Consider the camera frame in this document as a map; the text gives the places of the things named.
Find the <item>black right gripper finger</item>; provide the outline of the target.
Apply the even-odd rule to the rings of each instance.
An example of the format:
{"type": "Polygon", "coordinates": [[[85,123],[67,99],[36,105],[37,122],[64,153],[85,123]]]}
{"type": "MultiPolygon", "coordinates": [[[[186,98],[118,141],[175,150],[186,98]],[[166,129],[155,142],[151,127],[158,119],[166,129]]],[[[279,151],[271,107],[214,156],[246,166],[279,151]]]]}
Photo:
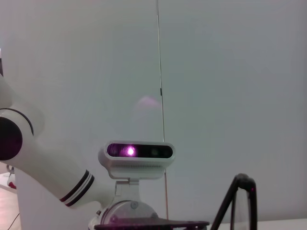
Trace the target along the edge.
{"type": "Polygon", "coordinates": [[[153,219],[151,225],[157,228],[173,230],[175,228],[183,228],[185,230],[206,230],[209,226],[207,221],[179,221],[168,220],[163,218],[153,219]]]}
{"type": "Polygon", "coordinates": [[[150,226],[151,218],[124,218],[117,222],[94,225],[95,230],[143,230],[150,226]]]}

